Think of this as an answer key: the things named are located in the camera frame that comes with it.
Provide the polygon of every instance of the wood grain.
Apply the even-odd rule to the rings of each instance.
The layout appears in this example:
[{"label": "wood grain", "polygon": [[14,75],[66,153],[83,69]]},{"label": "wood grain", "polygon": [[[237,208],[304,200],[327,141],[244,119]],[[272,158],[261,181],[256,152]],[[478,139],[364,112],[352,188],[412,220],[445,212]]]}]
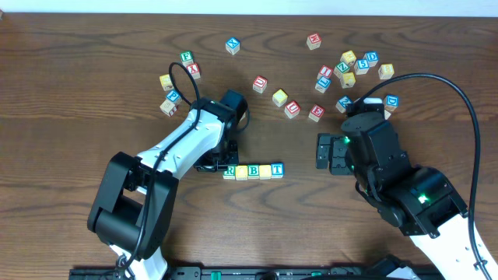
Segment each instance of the wood grain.
[{"label": "wood grain", "polygon": [[[0,278],[67,278],[75,266],[110,266],[115,256],[86,218],[109,159],[136,154],[178,126],[168,118],[159,76],[191,50],[203,95],[243,93],[252,122],[238,138],[245,163],[283,161],[282,180],[233,182],[190,170],[181,181],[163,253],[168,259],[224,265],[330,265],[372,262],[387,253],[429,260],[353,190],[351,177],[314,168],[316,135],[339,132],[334,108],[379,83],[377,69],[351,89],[333,80],[314,90],[322,65],[343,51],[374,50],[396,75],[433,72],[464,89],[482,129],[477,225],[498,257],[494,143],[498,120],[496,19],[310,16],[5,14],[0,22]],[[323,42],[309,51],[306,36]],[[224,42],[241,40],[228,54]],[[252,90],[257,75],[264,94]],[[192,99],[187,79],[181,88]],[[271,95],[283,88],[303,111],[289,120]],[[448,87],[423,79],[381,90],[402,98],[392,122],[413,163],[445,172],[467,199],[472,124]],[[326,109],[307,119],[313,104]]]}]

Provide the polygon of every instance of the toy block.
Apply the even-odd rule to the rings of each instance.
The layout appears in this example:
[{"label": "toy block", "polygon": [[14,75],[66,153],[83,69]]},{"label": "toy block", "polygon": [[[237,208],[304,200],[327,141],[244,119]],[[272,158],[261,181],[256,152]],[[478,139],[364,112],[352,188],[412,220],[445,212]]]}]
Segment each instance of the toy block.
[{"label": "toy block", "polygon": [[340,81],[343,89],[347,89],[354,86],[356,82],[355,76],[352,73],[345,73],[344,75],[342,75]]},{"label": "toy block", "polygon": [[258,76],[256,77],[254,83],[252,84],[252,89],[254,89],[259,93],[263,93],[267,85],[268,85],[268,80],[261,76]]},{"label": "toy block", "polygon": [[342,75],[344,75],[344,73],[347,72],[349,72],[349,66],[344,62],[337,64],[334,68],[334,75],[336,75],[339,79],[342,77]]},{"label": "toy block", "polygon": [[259,165],[257,164],[248,165],[247,171],[248,171],[247,176],[249,179],[259,179]]},{"label": "toy block", "polygon": [[395,68],[392,64],[381,65],[379,68],[379,78],[380,79],[390,79],[395,74]]},{"label": "toy block", "polygon": [[314,88],[321,93],[325,93],[325,90],[328,89],[330,84],[331,84],[330,79],[327,79],[325,77],[320,77]]},{"label": "toy block", "polygon": [[180,54],[181,64],[185,67],[194,64],[194,56],[191,51],[184,51]]},{"label": "toy block", "polygon": [[235,167],[235,180],[247,180],[247,166]]},{"label": "toy block", "polygon": [[226,50],[232,55],[236,54],[240,50],[239,40],[231,37],[225,44]]},{"label": "toy block", "polygon": [[160,76],[159,80],[161,81],[161,86],[163,87],[164,91],[174,89],[173,83],[171,82],[171,79],[170,79],[170,74],[165,74],[165,75]]},{"label": "toy block", "polygon": [[329,67],[323,65],[321,66],[321,69],[318,73],[318,77],[317,79],[319,79],[320,77],[325,77],[327,79],[330,79],[330,76],[332,75],[332,69],[330,69]]},{"label": "toy block", "polygon": [[347,104],[352,104],[352,101],[348,96],[343,96],[340,100],[337,101],[335,107],[337,108],[337,110],[339,110],[339,112],[344,113]]},{"label": "toy block", "polygon": [[272,179],[272,166],[262,165],[259,166],[259,180]]},{"label": "toy block", "polygon": [[166,99],[173,102],[176,106],[181,103],[181,96],[176,90],[171,90],[170,93],[166,95]]},{"label": "toy block", "polygon": [[366,61],[366,59],[358,59],[355,63],[355,74],[366,74],[369,68],[370,66],[368,66],[368,61]]},{"label": "toy block", "polygon": [[384,98],[384,109],[388,110],[390,112],[393,112],[398,108],[399,105],[399,97],[393,96],[393,95],[386,95],[386,98]]},{"label": "toy block", "polygon": [[319,48],[320,44],[321,44],[320,35],[318,35],[318,33],[311,34],[310,36],[308,36],[306,44],[308,45],[310,50],[314,50],[316,48]]},{"label": "toy block", "polygon": [[192,78],[194,79],[201,78],[201,70],[199,69],[199,65],[197,65],[197,63],[187,66],[187,69],[190,75],[192,75]]},{"label": "toy block", "polygon": [[313,121],[316,121],[318,122],[321,118],[321,116],[323,116],[325,113],[325,109],[318,106],[317,104],[315,104],[313,106],[313,108],[311,108],[311,111],[310,111],[310,114],[308,115],[308,117],[313,120]]},{"label": "toy block", "polygon": [[276,93],[273,94],[273,103],[281,107],[283,104],[287,102],[287,94],[282,89],[279,89]]},{"label": "toy block", "polygon": [[384,119],[387,120],[392,115],[388,110],[384,110]]},{"label": "toy block", "polygon": [[284,111],[286,112],[287,117],[293,118],[299,114],[301,107],[299,107],[296,101],[293,101],[286,105],[286,109]]},{"label": "toy block", "polygon": [[168,117],[173,116],[174,112],[176,112],[178,109],[178,107],[169,100],[164,100],[160,108],[162,112],[165,113]]},{"label": "toy block", "polygon": [[283,163],[272,163],[272,179],[282,178],[283,174]]},{"label": "toy block", "polygon": [[376,51],[369,51],[365,53],[363,59],[366,59],[366,61],[368,61],[369,67],[374,67],[379,62],[379,56],[377,55]]},{"label": "toy block", "polygon": [[352,51],[347,51],[341,56],[341,62],[346,63],[349,67],[353,66],[356,62],[356,56]]},{"label": "toy block", "polygon": [[223,179],[235,180],[235,166],[228,166],[226,171],[223,171]]}]

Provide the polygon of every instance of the white wall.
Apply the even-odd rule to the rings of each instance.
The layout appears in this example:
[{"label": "white wall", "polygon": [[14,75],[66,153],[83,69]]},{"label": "white wall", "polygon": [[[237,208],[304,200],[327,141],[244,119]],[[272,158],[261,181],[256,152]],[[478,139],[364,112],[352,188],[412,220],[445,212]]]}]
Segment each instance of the white wall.
[{"label": "white wall", "polygon": [[498,0],[0,0],[4,12],[498,16]]}]

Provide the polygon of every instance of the wooden table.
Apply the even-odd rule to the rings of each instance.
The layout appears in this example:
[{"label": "wooden table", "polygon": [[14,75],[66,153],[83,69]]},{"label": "wooden table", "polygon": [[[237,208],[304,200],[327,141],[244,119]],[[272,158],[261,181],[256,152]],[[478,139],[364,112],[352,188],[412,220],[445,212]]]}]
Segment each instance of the wooden table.
[{"label": "wooden table", "polygon": [[[116,256],[86,228],[110,158],[152,147],[184,119],[159,109],[159,76],[191,50],[202,95],[243,93],[249,128],[238,138],[242,163],[282,161],[281,180],[235,182],[190,170],[178,189],[163,254],[206,266],[371,263],[395,254],[429,260],[382,221],[352,177],[314,167],[317,133],[339,133],[337,99],[356,99],[379,83],[377,67],[351,89],[336,78],[314,89],[322,65],[341,53],[377,51],[396,75],[432,72],[464,89],[479,115],[482,162],[476,221],[498,257],[498,33],[496,19],[309,16],[5,14],[0,22],[0,278],[67,278],[77,266],[111,266]],[[319,32],[317,50],[306,37]],[[224,44],[241,40],[232,56]],[[178,83],[194,95],[185,76]],[[268,78],[263,94],[252,90]],[[272,102],[283,88],[302,111],[290,120]],[[460,98],[424,79],[391,85],[391,117],[412,163],[443,171],[468,201],[472,124]],[[307,118],[315,104],[321,121]]]}]

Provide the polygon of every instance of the green light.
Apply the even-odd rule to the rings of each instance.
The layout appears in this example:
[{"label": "green light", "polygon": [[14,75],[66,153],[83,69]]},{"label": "green light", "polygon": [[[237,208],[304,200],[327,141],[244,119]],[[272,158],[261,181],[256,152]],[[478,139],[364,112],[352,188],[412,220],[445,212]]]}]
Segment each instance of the green light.
[{"label": "green light", "polygon": [[427,198],[427,196],[425,194],[422,194],[419,196],[419,201],[420,201],[420,203],[425,203],[425,202],[429,201],[429,199]]}]

